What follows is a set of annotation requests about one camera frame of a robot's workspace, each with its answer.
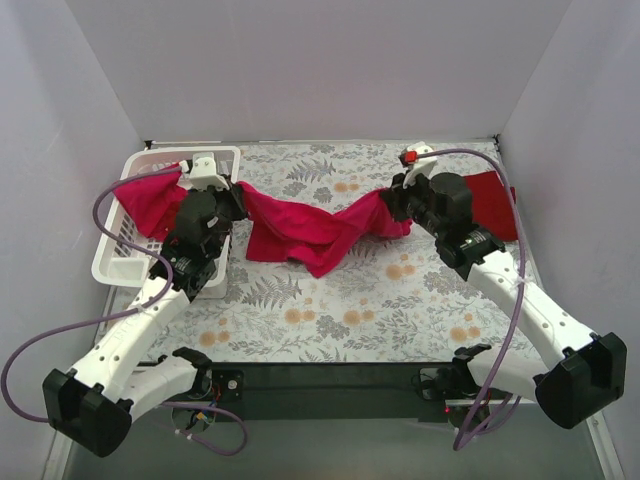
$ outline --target red garment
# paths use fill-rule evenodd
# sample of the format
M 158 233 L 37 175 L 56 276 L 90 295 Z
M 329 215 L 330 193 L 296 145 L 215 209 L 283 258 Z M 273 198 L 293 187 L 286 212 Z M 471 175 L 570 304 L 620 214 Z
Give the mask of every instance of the red garment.
M 485 172 L 464 177 L 473 194 L 473 221 L 487 228 L 503 242 L 518 239 L 516 224 L 509 205 L 509 198 L 496 172 Z M 516 200 L 516 190 L 511 187 Z
M 141 178 L 116 188 L 116 198 L 145 237 L 162 242 L 173 229 L 180 203 L 187 196 L 187 191 L 178 186 L 179 179 L 180 172 L 176 172 Z
M 310 205 L 276 200 L 245 182 L 239 184 L 253 220 L 248 260 L 295 259 L 318 278 L 333 270 L 365 233 L 398 238 L 410 232 L 411 221 L 394 222 L 378 190 L 331 214 Z

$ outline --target white wall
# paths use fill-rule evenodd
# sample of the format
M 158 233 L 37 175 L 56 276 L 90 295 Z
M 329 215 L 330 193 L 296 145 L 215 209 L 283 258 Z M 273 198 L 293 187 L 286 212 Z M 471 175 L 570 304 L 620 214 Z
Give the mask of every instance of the white wall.
M 502 131 L 570 0 L 67 0 L 143 138 Z
M 605 410 L 627 478 L 640 478 L 640 3 L 574 0 L 503 135 L 546 288 L 629 349 Z
M 140 140 L 62 0 L 0 0 L 0 362 L 44 329 L 100 313 L 90 206 Z M 43 415 L 41 383 L 89 346 L 91 329 L 45 340 L 10 377 Z M 0 477 L 40 478 L 53 429 L 0 400 Z

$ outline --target plastic basket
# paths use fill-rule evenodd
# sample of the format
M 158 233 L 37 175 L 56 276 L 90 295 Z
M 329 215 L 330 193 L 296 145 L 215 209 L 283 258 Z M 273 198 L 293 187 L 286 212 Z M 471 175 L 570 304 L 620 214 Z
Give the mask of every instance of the plastic basket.
M 183 148 L 159 148 L 157 150 L 145 150 L 129 157 L 124 165 L 120 178 L 127 178 L 138 173 L 159 170 L 181 160 L 191 159 L 194 153 L 213 152 L 218 172 L 231 175 L 231 181 L 238 180 L 240 169 L 240 150 L 229 146 L 198 146 Z M 183 176 L 178 185 L 190 188 L 191 185 Z M 105 222 L 107 229 L 117 233 L 120 238 L 126 238 L 136 245 L 149 250 L 160 251 L 161 243 L 142 236 L 136 229 L 133 220 L 124 211 L 120 202 L 113 199 L 109 215 Z M 231 238 L 227 236 L 220 258 L 216 261 L 216 275 L 207 282 L 201 295 L 208 298 L 222 298 L 227 293 L 227 262 Z M 106 235 L 100 236 L 98 249 L 93 258 L 91 273 L 100 283 L 120 287 L 139 288 L 144 282 L 153 259 L 141 252 L 132 250 Z

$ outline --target leaf pattern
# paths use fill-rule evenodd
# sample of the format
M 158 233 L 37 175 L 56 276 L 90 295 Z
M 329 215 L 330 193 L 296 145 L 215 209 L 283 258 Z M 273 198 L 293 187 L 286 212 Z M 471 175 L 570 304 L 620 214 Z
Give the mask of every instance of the leaf pattern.
M 240 178 L 277 198 L 337 212 L 388 186 L 402 171 L 397 156 L 407 143 L 242 145 Z M 435 145 L 454 146 L 496 156 L 491 143 Z M 488 169 L 455 155 L 434 174 Z M 448 361 L 463 345 L 502 344 L 507 316 L 442 264 L 433 238 L 420 228 L 396 240 L 361 238 L 320 279 L 303 265 L 246 260 L 251 228 L 248 220 L 234 224 L 225 298 L 196 299 L 145 359 L 187 346 L 216 362 Z M 515 245 L 507 250 L 517 254 Z M 113 311 L 126 309 L 136 293 L 118 288 Z M 510 348 L 537 356 L 520 333 Z

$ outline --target gray floor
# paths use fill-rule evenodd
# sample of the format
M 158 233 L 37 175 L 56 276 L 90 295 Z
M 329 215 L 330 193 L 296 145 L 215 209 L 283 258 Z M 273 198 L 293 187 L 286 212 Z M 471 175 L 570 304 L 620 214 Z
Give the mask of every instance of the gray floor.
M 156 410 L 137 422 L 123 445 L 99 459 L 74 445 L 66 480 L 199 479 L 600 479 L 585 424 L 553 425 L 535 405 L 522 406 L 501 430 L 451 448 L 453 432 L 430 431 L 412 420 L 249 422 L 250 443 L 223 458 L 160 428 L 169 412 Z M 232 424 L 216 425 L 205 438 L 232 447 Z

